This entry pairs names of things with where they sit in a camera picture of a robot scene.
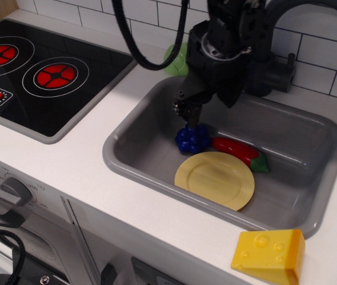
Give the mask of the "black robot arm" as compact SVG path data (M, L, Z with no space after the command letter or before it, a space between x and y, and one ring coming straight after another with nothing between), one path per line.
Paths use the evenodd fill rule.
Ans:
M208 1L209 20L189 33L188 75L173 109L195 128L202 106L213 97L232 107L242 93L254 45L265 36L265 1Z

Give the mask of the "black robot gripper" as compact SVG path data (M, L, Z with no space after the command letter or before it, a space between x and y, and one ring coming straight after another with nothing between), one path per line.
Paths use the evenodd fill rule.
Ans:
M202 105L214 94L228 108L235 105L246 84L251 56L240 39L240 21L203 21L190 31L186 62L173 110L189 128L199 123Z

